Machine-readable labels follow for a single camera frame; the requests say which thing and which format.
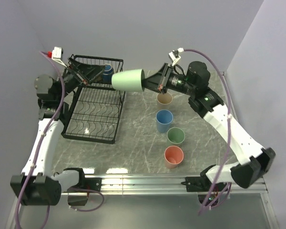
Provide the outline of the dark blue glazed mug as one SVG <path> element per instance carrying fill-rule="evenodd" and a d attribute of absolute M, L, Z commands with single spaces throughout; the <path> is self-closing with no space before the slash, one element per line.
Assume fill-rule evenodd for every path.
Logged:
<path fill-rule="evenodd" d="M 110 64 L 105 64 L 104 65 L 104 72 L 102 74 L 102 80 L 105 83 L 111 83 L 112 81 L 112 75 L 114 74 L 114 69 Z"/>

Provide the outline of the small green plastic cup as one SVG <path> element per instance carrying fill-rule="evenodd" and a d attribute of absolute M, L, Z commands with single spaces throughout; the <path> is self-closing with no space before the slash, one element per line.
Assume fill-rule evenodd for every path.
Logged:
<path fill-rule="evenodd" d="M 112 86 L 115 90 L 124 92 L 143 92 L 143 69 L 127 70 L 112 75 Z"/>

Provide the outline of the blue plastic cup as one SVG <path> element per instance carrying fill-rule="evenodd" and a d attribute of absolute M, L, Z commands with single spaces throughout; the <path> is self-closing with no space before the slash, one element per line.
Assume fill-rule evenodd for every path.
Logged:
<path fill-rule="evenodd" d="M 156 114 L 156 127 L 158 132 L 167 132 L 170 129 L 173 119 L 174 116 L 169 110 L 159 110 Z"/>

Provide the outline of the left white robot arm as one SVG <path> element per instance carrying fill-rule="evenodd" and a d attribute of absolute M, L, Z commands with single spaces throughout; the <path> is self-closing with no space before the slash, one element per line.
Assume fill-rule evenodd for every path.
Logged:
<path fill-rule="evenodd" d="M 93 82 L 103 71 L 103 65 L 82 64 L 69 58 L 58 80 L 47 74 L 36 78 L 38 133 L 25 167 L 10 180 L 19 206 L 55 206 L 68 190 L 86 193 L 99 190 L 100 181 L 88 181 L 82 168 L 70 167 L 53 175 L 51 166 L 59 137 L 71 116 L 64 98 L 77 87 Z"/>

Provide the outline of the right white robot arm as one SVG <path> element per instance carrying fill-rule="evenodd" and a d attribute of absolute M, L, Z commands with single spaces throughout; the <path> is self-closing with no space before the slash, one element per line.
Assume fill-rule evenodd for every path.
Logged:
<path fill-rule="evenodd" d="M 208 86 L 210 76 L 203 62 L 191 62 L 182 74 L 165 63 L 158 72 L 144 76 L 142 86 L 162 94 L 173 90 L 188 95 L 190 107 L 219 133 L 235 154 L 236 163 L 211 165 L 200 173 L 199 185 L 204 190 L 228 182 L 248 188 L 269 171 L 276 154 L 272 148 L 256 142 L 228 112 L 223 99 Z"/>

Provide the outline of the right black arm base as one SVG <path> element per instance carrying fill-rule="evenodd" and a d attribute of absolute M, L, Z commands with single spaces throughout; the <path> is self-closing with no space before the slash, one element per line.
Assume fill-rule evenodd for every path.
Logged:
<path fill-rule="evenodd" d="M 202 177 L 185 177 L 187 192 L 206 192 L 209 190 L 208 181 Z"/>

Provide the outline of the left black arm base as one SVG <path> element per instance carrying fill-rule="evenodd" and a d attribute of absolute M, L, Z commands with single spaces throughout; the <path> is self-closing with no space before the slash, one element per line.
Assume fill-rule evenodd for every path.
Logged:
<path fill-rule="evenodd" d="M 85 178 L 83 188 L 100 192 L 101 186 L 102 186 L 102 178 L 88 177 Z"/>

